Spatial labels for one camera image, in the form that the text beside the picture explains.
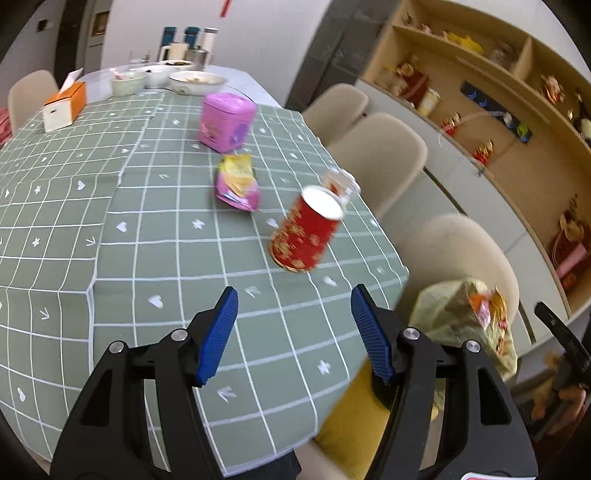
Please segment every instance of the red can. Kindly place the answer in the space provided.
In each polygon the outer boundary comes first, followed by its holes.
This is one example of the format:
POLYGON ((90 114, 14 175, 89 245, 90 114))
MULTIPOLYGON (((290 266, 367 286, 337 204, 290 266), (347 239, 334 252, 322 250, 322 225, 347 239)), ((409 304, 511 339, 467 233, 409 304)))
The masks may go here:
POLYGON ((271 258, 292 272, 313 269, 343 219, 339 198, 329 189, 304 187, 269 243, 271 258))

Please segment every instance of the white pitcher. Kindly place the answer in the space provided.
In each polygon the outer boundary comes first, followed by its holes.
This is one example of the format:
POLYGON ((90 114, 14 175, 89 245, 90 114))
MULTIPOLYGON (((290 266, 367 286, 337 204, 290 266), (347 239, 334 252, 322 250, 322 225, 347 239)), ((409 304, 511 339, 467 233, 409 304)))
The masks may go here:
POLYGON ((170 45, 166 45, 160 49, 160 56, 158 61, 164 60, 164 52, 168 51, 169 60, 184 60, 184 55, 189 49, 188 43, 176 43, 172 42, 170 45))

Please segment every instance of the dining table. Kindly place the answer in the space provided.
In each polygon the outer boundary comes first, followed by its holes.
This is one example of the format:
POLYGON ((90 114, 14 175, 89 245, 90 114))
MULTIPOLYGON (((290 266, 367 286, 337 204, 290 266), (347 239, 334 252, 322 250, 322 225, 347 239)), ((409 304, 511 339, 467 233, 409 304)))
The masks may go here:
MULTIPOLYGON (((360 196, 314 270, 273 262, 269 240, 302 188, 337 165, 250 75, 209 69, 257 103, 233 152, 252 156, 254 213, 215 196, 222 156, 198 140, 202 97, 110 97, 107 72, 83 79, 92 102, 73 125, 46 134, 38 113, 0 151, 0 410, 46 459, 111 342, 157 342, 226 286, 238 318, 196 403, 224 476, 277 459, 319 431, 366 359, 352 287, 393 308, 405 286, 360 196)), ((167 469, 154 381, 145 402, 154 463, 167 469)))

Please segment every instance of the bowl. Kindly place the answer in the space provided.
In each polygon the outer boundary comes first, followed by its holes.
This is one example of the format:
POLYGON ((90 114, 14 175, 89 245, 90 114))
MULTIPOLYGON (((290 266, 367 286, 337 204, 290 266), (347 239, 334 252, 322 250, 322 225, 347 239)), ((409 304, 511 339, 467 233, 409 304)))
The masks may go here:
POLYGON ((113 96, 123 97, 127 95, 135 95, 142 91, 146 85, 146 72, 126 72, 124 80, 111 79, 111 86, 113 88, 113 96))
POLYGON ((172 65, 146 65, 133 69, 133 71, 146 74, 147 88, 162 88, 168 86, 168 75, 178 70, 172 65))
POLYGON ((175 67, 177 70, 181 72, 185 72, 187 70, 195 70, 195 63, 188 60, 162 60, 158 62, 158 65, 166 65, 168 67, 175 67))
POLYGON ((174 72, 169 76, 170 87, 181 95, 209 95, 218 92, 228 81, 226 77, 207 72, 174 72))

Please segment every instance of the pink cloth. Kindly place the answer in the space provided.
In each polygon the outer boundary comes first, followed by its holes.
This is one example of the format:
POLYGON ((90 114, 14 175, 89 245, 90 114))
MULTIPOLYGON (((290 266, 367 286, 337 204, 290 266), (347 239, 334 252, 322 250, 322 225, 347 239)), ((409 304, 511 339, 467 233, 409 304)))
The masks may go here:
POLYGON ((12 137, 8 108, 0 109, 0 147, 12 137))

